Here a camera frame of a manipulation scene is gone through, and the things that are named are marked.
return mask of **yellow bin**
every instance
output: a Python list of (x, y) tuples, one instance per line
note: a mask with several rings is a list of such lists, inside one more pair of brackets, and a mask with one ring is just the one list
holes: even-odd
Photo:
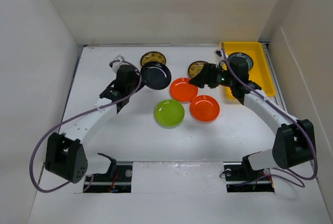
[[(259, 42), (224, 42), (225, 53), (243, 52), (253, 59), (253, 68), (249, 70), (249, 79), (257, 83), (267, 96), (275, 96), (275, 88), (268, 69), (267, 61), (261, 43)], [(234, 99), (230, 88), (225, 87), (226, 96)]]

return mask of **white table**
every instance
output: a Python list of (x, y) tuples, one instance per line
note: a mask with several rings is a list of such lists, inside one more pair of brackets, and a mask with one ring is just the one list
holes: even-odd
[[(196, 60), (215, 62), (217, 45), (85, 47), (65, 111), (65, 119), (92, 108), (115, 78), (108, 64), (117, 55), (139, 66), (148, 51), (165, 54), (173, 80), (187, 76)], [(224, 97), (223, 88), (201, 89), (216, 98), (219, 117), (210, 124), (194, 121), (189, 104), (180, 126), (164, 129), (154, 106), (170, 98), (169, 89), (143, 88), (93, 137), (89, 152), (118, 161), (136, 161), (131, 194), (83, 194), (83, 181), (52, 194), (38, 193), (30, 224), (37, 223), (330, 223), (316, 181), (301, 189), (273, 179), (276, 193), (227, 193), (219, 178), (222, 161), (241, 161), (271, 148), (274, 135), (252, 111)], [(310, 175), (310, 163), (295, 171)], [(41, 186), (64, 182), (43, 172)]]

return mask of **red-orange plate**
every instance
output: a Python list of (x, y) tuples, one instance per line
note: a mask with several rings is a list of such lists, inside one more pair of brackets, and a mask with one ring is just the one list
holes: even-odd
[(220, 106), (211, 96), (199, 95), (192, 100), (189, 110), (197, 120), (209, 122), (219, 116)]
[(170, 94), (171, 96), (182, 103), (192, 101), (198, 94), (198, 87), (189, 84), (187, 77), (178, 78), (171, 83)]

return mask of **green plate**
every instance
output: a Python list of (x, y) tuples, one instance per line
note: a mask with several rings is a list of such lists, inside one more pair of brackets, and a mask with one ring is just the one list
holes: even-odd
[(173, 127), (182, 122), (185, 110), (181, 103), (176, 100), (161, 101), (155, 108), (156, 121), (163, 126)]

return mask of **beige wall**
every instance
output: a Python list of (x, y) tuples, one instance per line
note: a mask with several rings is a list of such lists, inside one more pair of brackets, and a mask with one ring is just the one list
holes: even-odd
[(267, 37), (279, 0), (51, 0), (79, 44), (218, 43)]
[[(61, 119), (77, 45), (50, 0), (0, 0), (0, 223), (25, 224), (34, 146)], [(45, 149), (37, 156), (41, 171)]]
[(270, 52), (288, 110), (315, 124), (319, 185), (333, 216), (332, 0), (294, 0)]

